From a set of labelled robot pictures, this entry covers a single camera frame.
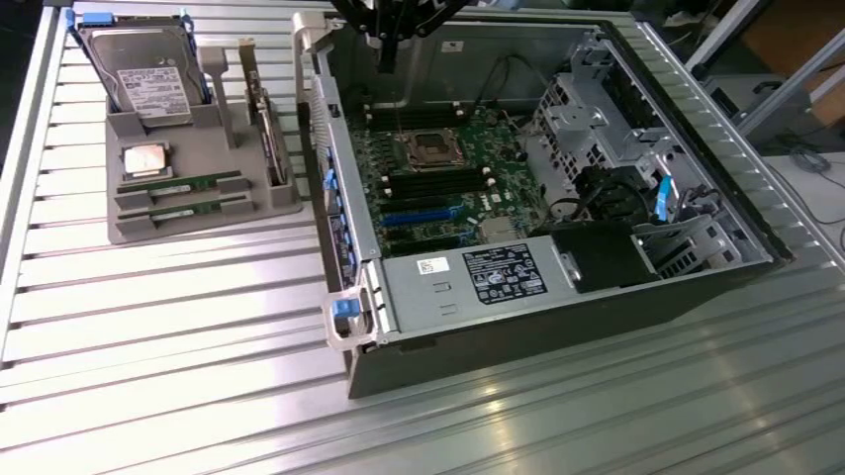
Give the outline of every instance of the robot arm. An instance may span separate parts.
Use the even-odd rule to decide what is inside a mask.
[[[331,0],[349,25],[379,50],[379,72],[392,73],[399,43],[425,37],[472,0]]]

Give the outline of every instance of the slotted metal table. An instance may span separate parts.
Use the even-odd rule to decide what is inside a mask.
[[[197,41],[231,47],[235,99],[233,40],[255,38],[307,196],[291,15],[328,4],[73,6],[132,15],[179,7]],[[602,15],[651,61],[674,61],[626,14]],[[690,120],[725,135],[725,165],[798,261],[670,325],[348,401],[317,314],[308,205],[109,244],[104,91],[60,19],[44,10],[0,182],[0,473],[845,471],[841,257],[670,68],[659,80]]]

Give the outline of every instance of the cpu socket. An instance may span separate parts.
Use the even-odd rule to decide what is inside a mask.
[[[413,131],[400,135],[415,171],[463,166],[466,160],[458,140],[448,129]]]

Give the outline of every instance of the power supply label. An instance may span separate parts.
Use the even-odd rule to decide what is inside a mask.
[[[141,119],[189,113],[177,68],[121,69],[117,75]]]
[[[464,252],[463,261],[484,305],[547,292],[527,244]]]

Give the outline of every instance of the motherboard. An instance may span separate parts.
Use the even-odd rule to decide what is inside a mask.
[[[524,238],[546,218],[516,126],[496,108],[447,128],[372,128],[349,135],[385,257]]]

